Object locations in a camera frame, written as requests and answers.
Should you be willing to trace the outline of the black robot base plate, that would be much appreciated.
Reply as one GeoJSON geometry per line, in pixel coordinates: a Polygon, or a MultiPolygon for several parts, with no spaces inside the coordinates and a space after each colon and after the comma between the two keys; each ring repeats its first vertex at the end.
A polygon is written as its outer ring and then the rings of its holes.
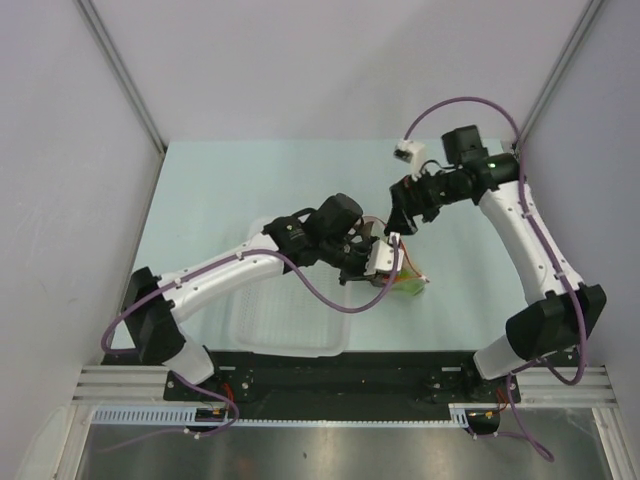
{"type": "Polygon", "coordinates": [[[499,408],[520,399],[516,380],[484,380],[470,351],[346,352],[302,358],[214,351],[214,376],[193,390],[174,373],[163,397],[207,402],[229,393],[243,420],[441,420],[451,404],[499,408]]]}

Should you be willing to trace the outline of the green custard apple toy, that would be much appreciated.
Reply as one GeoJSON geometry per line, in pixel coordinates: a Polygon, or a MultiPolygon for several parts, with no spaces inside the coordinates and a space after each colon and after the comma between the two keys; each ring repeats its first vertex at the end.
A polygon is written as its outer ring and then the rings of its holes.
{"type": "Polygon", "coordinates": [[[392,290],[394,292],[399,292],[411,296],[421,294],[428,282],[419,277],[419,278],[402,278],[400,280],[396,280],[394,282],[394,286],[392,290]]]}

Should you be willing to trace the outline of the clear zip top bag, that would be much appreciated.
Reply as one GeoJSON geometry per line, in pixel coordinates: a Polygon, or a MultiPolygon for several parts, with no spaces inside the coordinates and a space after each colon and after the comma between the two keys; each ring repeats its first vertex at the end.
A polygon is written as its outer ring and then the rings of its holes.
{"type": "MultiPolygon", "coordinates": [[[[365,215],[363,226],[372,236],[380,238],[384,236],[386,223],[376,216],[365,215]]],[[[424,291],[429,279],[411,260],[409,250],[403,240],[400,241],[400,247],[403,251],[402,267],[394,280],[391,291],[411,296],[419,295],[424,291]]]]}

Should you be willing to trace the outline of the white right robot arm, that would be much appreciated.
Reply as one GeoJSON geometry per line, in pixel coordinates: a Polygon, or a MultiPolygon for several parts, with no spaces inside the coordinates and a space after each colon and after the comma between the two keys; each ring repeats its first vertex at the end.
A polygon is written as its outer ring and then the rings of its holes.
{"type": "Polygon", "coordinates": [[[498,378],[571,347],[584,353],[607,297],[601,286],[587,285],[561,253],[514,154],[490,154],[474,125],[441,140],[448,165],[436,173],[427,169],[424,144],[408,139],[396,144],[393,155],[408,163],[410,172],[390,188],[386,230],[412,235],[417,218],[431,222],[442,207],[470,200],[498,233],[527,305],[507,320],[503,336],[475,352],[475,367],[461,376],[463,393],[484,401],[496,391],[498,378]]]}

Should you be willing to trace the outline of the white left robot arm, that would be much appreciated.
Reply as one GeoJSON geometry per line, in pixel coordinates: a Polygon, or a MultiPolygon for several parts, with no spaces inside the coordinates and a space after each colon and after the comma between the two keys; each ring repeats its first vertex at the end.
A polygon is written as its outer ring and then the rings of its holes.
{"type": "Polygon", "coordinates": [[[277,216],[230,251],[196,266],[165,274],[148,267],[135,271],[117,324],[125,324],[130,351],[144,365],[162,365],[186,380],[197,398],[214,397],[221,376],[205,347],[181,325],[214,300],[249,285],[295,275],[319,302],[341,314],[363,313],[380,299],[359,307],[334,302],[304,271],[318,263],[334,268],[340,284],[386,275],[396,264],[397,240],[365,233],[361,207],[338,193],[318,208],[277,216]]]}

